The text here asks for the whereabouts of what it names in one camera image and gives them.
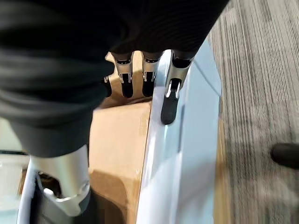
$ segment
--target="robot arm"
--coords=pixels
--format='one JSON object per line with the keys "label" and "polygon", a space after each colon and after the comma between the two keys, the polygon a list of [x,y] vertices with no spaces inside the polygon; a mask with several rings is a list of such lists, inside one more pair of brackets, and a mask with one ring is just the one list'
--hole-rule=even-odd
{"label": "robot arm", "polygon": [[172,50],[161,112],[170,124],[192,60],[227,2],[0,0],[0,116],[39,176],[56,180],[39,187],[65,214],[76,217],[88,203],[86,145],[93,109],[111,92],[107,52],[129,98],[132,52],[142,51],[142,91],[151,96],[162,52]]}
{"label": "robot arm", "polygon": [[111,5],[55,2],[0,1],[0,116],[37,173],[56,180],[38,178],[41,191],[75,217],[88,203],[86,145],[93,109],[107,94],[100,82],[114,70],[105,55],[126,34],[122,24],[103,23]]}

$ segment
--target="robotic finger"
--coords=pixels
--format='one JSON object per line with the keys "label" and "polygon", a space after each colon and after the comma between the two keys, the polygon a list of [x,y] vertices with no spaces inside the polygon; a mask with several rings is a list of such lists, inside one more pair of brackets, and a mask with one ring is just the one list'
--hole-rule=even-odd
{"label": "robotic finger", "polygon": [[38,186],[51,202],[69,217],[86,210],[90,198],[86,145],[70,154],[30,159],[38,172]]}
{"label": "robotic finger", "polygon": [[133,52],[127,54],[112,53],[121,80],[122,94],[126,98],[133,96],[133,54]]}
{"label": "robotic finger", "polygon": [[142,93],[145,97],[153,95],[157,69],[162,54],[163,52],[142,52]]}
{"label": "robotic finger", "polygon": [[194,52],[194,54],[184,54],[179,51],[172,51],[161,110],[161,122],[165,125],[171,124],[176,118],[179,93],[184,86],[185,79],[196,53],[197,52]]}

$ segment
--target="gray carpet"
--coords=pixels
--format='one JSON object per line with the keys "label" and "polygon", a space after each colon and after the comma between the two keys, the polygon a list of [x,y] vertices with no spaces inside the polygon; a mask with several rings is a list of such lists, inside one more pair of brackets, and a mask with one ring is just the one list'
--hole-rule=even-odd
{"label": "gray carpet", "polygon": [[232,0],[208,39],[223,83],[232,223],[299,224],[299,174],[269,154],[299,142],[299,0]]}

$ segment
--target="metal joint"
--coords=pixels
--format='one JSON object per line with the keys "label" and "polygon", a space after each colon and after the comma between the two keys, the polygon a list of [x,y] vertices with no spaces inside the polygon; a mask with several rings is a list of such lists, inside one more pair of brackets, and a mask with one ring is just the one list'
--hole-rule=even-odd
{"label": "metal joint", "polygon": [[172,53],[171,62],[170,62],[169,68],[168,68],[167,79],[166,79],[166,84],[165,84],[166,85],[165,86],[165,96],[167,97],[168,94],[170,94],[172,79],[177,78],[177,79],[181,80],[181,82],[178,85],[178,88],[176,89],[176,97],[178,98],[179,91],[184,86],[184,82],[186,80],[189,68],[190,68],[194,58],[188,59],[190,61],[190,63],[188,64],[188,66],[186,66],[184,68],[175,67],[175,65],[173,64],[174,59],[175,59],[175,54]]}
{"label": "metal joint", "polygon": [[153,76],[151,78],[151,81],[154,82],[156,75],[157,75],[157,70],[159,66],[159,59],[155,62],[149,62],[144,56],[142,56],[142,77],[145,82],[147,82],[147,73],[152,72]]}
{"label": "metal joint", "polygon": [[[175,89],[175,93],[176,93],[176,98],[178,99],[179,98],[179,92],[181,90],[181,83],[179,82],[176,89]],[[170,80],[169,82],[169,86],[168,86],[168,89],[167,89],[167,93],[166,93],[166,98],[169,98],[170,94],[171,94],[171,90],[173,90],[173,87],[172,87],[172,80]]]}
{"label": "metal joint", "polygon": [[115,66],[121,83],[124,83],[123,76],[128,75],[128,82],[131,83],[133,79],[133,53],[131,58],[127,60],[115,60]]}
{"label": "metal joint", "polygon": [[104,82],[105,82],[105,83],[108,83],[108,82],[109,82],[109,77],[108,77],[108,76],[104,77]]}
{"label": "metal joint", "polygon": [[39,179],[39,188],[45,196],[68,216],[80,215],[83,212],[80,203],[86,198],[90,189],[87,146],[82,146],[70,154],[53,158],[31,155],[30,160],[37,172],[43,172],[59,182],[61,195],[57,196],[53,190],[44,187]]}

